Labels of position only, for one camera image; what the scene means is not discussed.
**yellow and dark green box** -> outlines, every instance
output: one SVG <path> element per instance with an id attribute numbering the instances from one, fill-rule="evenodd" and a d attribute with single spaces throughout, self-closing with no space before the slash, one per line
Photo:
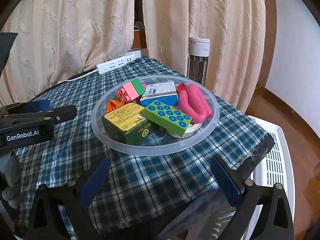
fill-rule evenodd
<path id="1" fill-rule="evenodd" d="M 138 104 L 125 104 L 103 115 L 103 126 L 113 140 L 137 145 L 159 128 L 157 124 L 141 116 L 143 110 L 144 107 Z"/>

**wooden floor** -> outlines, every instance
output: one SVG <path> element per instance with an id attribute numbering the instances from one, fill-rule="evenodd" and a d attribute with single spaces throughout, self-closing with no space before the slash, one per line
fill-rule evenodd
<path id="1" fill-rule="evenodd" d="M 246 114 L 277 124 L 284 131 L 296 190 L 294 235 L 295 240 L 301 240 L 320 218 L 320 149 L 317 142 L 297 125 L 298 122 L 268 101 L 261 95 L 254 97 Z"/>

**yellow circular logo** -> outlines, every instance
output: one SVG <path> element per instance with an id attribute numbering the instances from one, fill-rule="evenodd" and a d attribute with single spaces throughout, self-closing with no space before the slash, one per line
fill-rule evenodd
<path id="1" fill-rule="evenodd" d="M 144 129 L 143 132 L 142 132 L 142 137 L 146 137 L 149 133 L 149 130 L 148 129 Z"/>

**plaid tablecloth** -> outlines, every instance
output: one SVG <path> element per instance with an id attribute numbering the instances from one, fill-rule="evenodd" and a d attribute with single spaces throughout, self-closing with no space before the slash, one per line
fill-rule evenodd
<path id="1" fill-rule="evenodd" d="M 110 172 L 92 205 L 85 211 L 101 233 L 130 227 L 169 212 L 196 196 L 217 188 L 210 172 L 210 159 L 220 154 L 231 168 L 237 168 L 257 147 L 266 132 L 236 108 L 216 97 L 220 120 L 215 130 L 199 144 L 171 155 L 137 157 L 103 145 L 94 135 L 91 112 L 115 85 L 133 77 L 167 74 L 181 75 L 151 58 L 139 58 L 126 66 L 99 75 L 92 73 L 65 82 L 44 92 L 36 100 L 49 99 L 52 107 L 74 104 L 78 114 L 59 124 L 51 141 L 16 151 L 22 164 L 22 193 L 19 223 L 28 225 L 37 187 L 64 185 L 77 178 L 102 156 L 110 160 Z M 73 239 L 76 234 L 60 209 Z"/>

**plastic basin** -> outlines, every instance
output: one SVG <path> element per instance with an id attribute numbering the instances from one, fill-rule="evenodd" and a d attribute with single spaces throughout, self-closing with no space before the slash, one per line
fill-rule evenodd
<path id="1" fill-rule="evenodd" d="M 189 84 L 196 84 L 204 97 L 206 98 L 212 113 L 212 119 L 206 119 L 199 130 L 195 131 L 195 133 L 184 139 L 179 139 L 172 137 L 167 133 L 164 128 L 160 128 L 157 132 L 149 135 L 146 137 L 139 145 L 128 145 L 124 143 L 117 142 L 110 138 L 109 134 L 103 127 L 101 117 L 106 112 L 106 107 L 108 100 L 113 98 L 116 91 L 125 83 L 131 81 L 125 81 L 107 93 L 105 93 L 94 106 L 92 114 L 91 114 L 91 126 L 94 134 L 97 138 L 106 146 L 117 150 L 122 153 L 130 154 L 130 155 L 138 155 L 138 156 L 158 156 L 158 155 L 165 155 L 171 154 L 175 152 L 179 152 L 185 150 L 189 147 L 196 145 L 197 143 L 204 140 L 216 127 L 219 117 L 220 117 L 220 110 L 219 104 L 215 98 L 215 96 L 207 90 L 205 87 L 200 85 L 199 83 L 192 81 L 190 79 L 173 76 L 173 75 L 151 75 L 151 76 L 143 76 L 139 77 L 139 80 L 146 85 L 154 84 L 154 83 L 161 83 L 167 81 L 174 81 L 175 85 L 180 85 L 181 83 L 185 83 L 186 85 Z"/>

